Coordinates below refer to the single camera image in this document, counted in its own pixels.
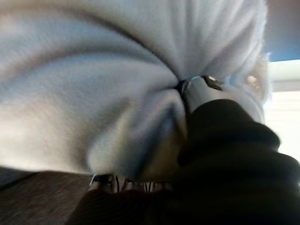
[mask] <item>dark fabric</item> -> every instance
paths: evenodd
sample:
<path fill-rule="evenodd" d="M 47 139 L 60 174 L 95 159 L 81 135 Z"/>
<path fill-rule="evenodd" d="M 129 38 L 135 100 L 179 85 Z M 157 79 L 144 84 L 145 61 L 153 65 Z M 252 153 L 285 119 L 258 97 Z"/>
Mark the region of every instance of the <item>dark fabric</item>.
<path fill-rule="evenodd" d="M 200 106 L 188 122 L 172 195 L 93 192 L 70 224 L 300 224 L 300 165 L 277 152 L 270 129 L 231 100 Z"/>

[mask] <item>wrinkled fabric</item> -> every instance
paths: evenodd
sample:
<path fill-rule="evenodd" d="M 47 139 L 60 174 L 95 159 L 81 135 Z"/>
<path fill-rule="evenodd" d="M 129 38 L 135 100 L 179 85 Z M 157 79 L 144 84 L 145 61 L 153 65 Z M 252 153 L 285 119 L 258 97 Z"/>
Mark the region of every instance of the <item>wrinkled fabric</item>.
<path fill-rule="evenodd" d="M 174 87 L 210 75 L 263 122 L 262 0 L 0 0 L 0 165 L 165 179 Z"/>

